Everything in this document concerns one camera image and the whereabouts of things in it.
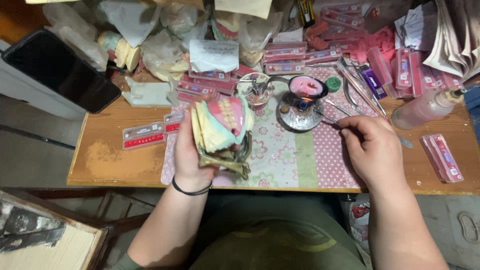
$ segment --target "pink wax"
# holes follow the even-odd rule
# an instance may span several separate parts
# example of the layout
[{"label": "pink wax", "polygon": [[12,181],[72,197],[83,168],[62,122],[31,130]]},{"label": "pink wax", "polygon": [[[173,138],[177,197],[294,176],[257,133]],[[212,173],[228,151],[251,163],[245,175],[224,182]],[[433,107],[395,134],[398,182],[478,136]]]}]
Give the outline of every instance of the pink wax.
[{"label": "pink wax", "polygon": [[207,103],[208,111],[222,126],[239,136],[245,124],[243,105],[240,98],[226,98]]},{"label": "pink wax", "polygon": [[324,87],[314,78],[297,76],[290,80],[290,91],[299,97],[317,96]]}]

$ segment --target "hand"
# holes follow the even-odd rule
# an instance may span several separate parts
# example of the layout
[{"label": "hand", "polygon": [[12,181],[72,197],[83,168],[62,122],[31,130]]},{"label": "hand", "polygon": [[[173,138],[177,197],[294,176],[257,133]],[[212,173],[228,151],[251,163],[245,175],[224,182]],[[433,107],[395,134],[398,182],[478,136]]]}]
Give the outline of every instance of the hand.
[{"label": "hand", "polygon": [[[195,101],[209,101],[212,96],[198,96]],[[175,145],[175,182],[186,192],[195,192],[210,185],[218,166],[198,166],[198,152],[192,130],[192,116],[190,109],[195,108],[192,103],[185,110],[183,121],[180,123],[177,142]]]},{"label": "hand", "polygon": [[393,127],[381,117],[352,116],[338,121],[357,174],[371,192],[389,192],[407,185],[402,146]]}]

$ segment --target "plastic bottle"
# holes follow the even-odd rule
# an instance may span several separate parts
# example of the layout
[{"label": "plastic bottle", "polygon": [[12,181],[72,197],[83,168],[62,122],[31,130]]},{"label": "plastic bottle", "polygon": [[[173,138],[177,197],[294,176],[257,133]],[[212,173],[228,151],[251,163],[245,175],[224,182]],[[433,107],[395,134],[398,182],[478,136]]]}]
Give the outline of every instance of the plastic bottle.
[{"label": "plastic bottle", "polygon": [[399,129],[412,129],[452,112],[455,104],[463,101],[465,89],[433,91],[403,105],[392,113],[393,124]]}]

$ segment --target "person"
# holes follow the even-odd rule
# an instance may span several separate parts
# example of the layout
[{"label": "person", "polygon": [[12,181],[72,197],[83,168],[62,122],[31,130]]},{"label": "person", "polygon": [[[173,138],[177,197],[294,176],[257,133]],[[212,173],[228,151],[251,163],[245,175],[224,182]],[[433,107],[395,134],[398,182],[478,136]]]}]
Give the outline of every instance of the person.
[{"label": "person", "polygon": [[[373,268],[448,269],[407,185],[392,126],[369,116],[346,117],[338,125],[353,168],[370,192]],[[345,230],[309,201],[282,204],[283,198],[253,196],[242,203],[247,211],[227,207],[199,232],[208,192],[185,193],[208,190],[217,168],[197,166],[187,110],[175,147],[179,190],[168,186],[114,269],[366,269]]]}]

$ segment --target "black phone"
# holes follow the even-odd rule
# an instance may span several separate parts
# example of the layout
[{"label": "black phone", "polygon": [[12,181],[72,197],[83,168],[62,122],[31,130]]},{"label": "black phone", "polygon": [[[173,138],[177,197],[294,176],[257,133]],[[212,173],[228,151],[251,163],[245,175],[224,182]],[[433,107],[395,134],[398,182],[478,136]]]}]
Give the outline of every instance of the black phone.
[{"label": "black phone", "polygon": [[2,59],[90,113],[116,100],[120,89],[55,34],[39,30],[5,50]]}]

